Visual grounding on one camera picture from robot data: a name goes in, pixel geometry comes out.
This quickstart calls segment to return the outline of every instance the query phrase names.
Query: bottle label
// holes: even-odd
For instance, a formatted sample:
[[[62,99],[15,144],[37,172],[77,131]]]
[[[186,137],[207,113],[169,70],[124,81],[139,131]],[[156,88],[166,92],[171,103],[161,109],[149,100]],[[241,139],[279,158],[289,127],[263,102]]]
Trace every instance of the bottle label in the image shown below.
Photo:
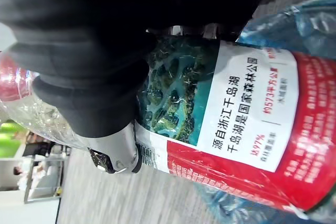
[[[136,139],[150,150],[149,158],[155,156],[153,166],[286,211],[330,201],[336,184],[336,63],[225,42],[217,53],[210,78],[196,82],[188,73],[202,70],[199,64],[183,66],[175,71],[183,77],[176,82],[187,91],[176,95],[170,86],[166,93],[173,99],[147,106],[160,110],[136,124]],[[178,101],[183,106],[174,106]]]
[[[297,64],[290,52],[222,41],[197,149],[275,172],[298,96]]]

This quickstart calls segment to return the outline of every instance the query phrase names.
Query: blue water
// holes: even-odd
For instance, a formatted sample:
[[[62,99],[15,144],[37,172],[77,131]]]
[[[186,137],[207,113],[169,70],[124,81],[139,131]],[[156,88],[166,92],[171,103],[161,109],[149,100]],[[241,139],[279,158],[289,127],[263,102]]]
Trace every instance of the blue water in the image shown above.
[[[154,69],[159,68],[162,64],[165,65],[166,69],[169,68],[171,61],[177,58],[179,59],[179,66],[178,66],[178,72],[175,81],[171,84],[171,86],[168,89],[163,89],[163,99],[162,102],[159,105],[154,105],[153,103],[147,107],[148,111],[152,111],[153,114],[159,109],[164,107],[166,100],[168,99],[169,95],[173,90],[177,90],[179,99],[179,108],[176,112],[176,116],[178,117],[179,121],[177,124],[177,127],[173,130],[164,129],[159,131],[159,134],[167,134],[170,138],[173,138],[173,136],[177,135],[180,131],[181,125],[183,124],[185,120],[185,113],[184,113],[184,92],[185,87],[183,85],[183,77],[182,77],[182,71],[186,66],[193,65],[195,63],[195,58],[191,55],[182,55],[179,52],[176,52],[174,54],[171,54],[169,57],[164,59],[163,61],[158,62]],[[189,142],[192,145],[197,145],[198,137],[200,135],[200,130],[203,122],[203,117],[205,113],[205,108],[208,100],[208,95],[210,92],[211,82],[212,82],[212,71],[214,69],[213,64],[208,64],[206,66],[205,72],[208,73],[208,80],[200,81],[197,84],[197,92],[195,94],[194,103],[195,107],[192,113],[192,116],[195,121],[194,125],[194,132],[189,136]]]
[[[177,40],[181,39],[172,39],[169,38],[171,43],[177,42]],[[169,67],[171,65],[171,61],[173,59],[178,59],[179,60],[179,65],[178,65],[178,71],[176,78],[174,82],[171,84],[169,88],[164,88],[162,87],[162,92],[163,92],[163,99],[159,105],[155,104],[150,104],[147,106],[147,111],[151,111],[153,115],[155,112],[160,109],[165,107],[165,104],[167,100],[169,99],[169,96],[173,90],[176,90],[179,96],[179,108],[175,113],[175,116],[178,117],[178,124],[175,129],[164,129],[159,131],[159,134],[165,134],[169,136],[170,138],[174,138],[180,131],[181,126],[186,118],[185,112],[184,112],[184,107],[185,107],[185,98],[184,98],[184,93],[185,93],[185,85],[183,83],[183,77],[182,77],[182,72],[183,69],[187,66],[193,67],[195,65],[196,57],[201,57],[202,64],[205,66],[205,70],[202,74],[201,80],[198,82],[196,91],[195,91],[195,97],[194,97],[194,109],[192,113],[192,117],[194,119],[194,131],[193,133],[189,136],[188,140],[189,143],[192,145],[197,145],[198,142],[198,137],[200,135],[200,130],[203,122],[203,117],[206,109],[206,104],[211,88],[211,82],[212,82],[212,77],[213,77],[213,71],[216,66],[216,59],[218,55],[218,44],[213,43],[210,45],[210,47],[213,50],[209,50],[209,48],[205,48],[204,51],[200,50],[190,50],[191,46],[190,44],[188,45],[189,41],[187,39],[184,39],[184,41],[181,44],[175,44],[177,51],[171,53],[167,58],[164,60],[161,60],[159,62],[155,63],[155,66],[153,69],[150,70],[150,75],[153,70],[157,70],[161,65],[165,65],[165,68],[169,70]],[[199,46],[208,46],[206,42],[200,42],[199,44],[195,44],[196,47]],[[147,122],[150,127],[150,130],[154,132],[154,129],[151,128],[151,122]]]

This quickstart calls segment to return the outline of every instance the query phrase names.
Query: plastic bag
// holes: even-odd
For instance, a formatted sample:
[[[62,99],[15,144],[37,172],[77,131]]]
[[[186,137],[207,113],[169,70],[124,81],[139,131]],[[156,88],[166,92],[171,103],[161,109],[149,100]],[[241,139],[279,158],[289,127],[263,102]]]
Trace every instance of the plastic bag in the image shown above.
[[[252,20],[238,41],[335,59],[336,0],[309,0]]]

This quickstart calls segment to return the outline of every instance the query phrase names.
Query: black sleeve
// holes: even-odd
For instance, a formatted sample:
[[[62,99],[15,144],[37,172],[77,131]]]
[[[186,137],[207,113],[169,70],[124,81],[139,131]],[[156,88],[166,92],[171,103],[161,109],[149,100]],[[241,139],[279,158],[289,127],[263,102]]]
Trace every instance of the black sleeve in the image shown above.
[[[9,53],[39,72],[34,90],[73,130],[102,137],[124,128],[155,47],[147,28],[208,23],[242,27],[261,0],[0,0]]]

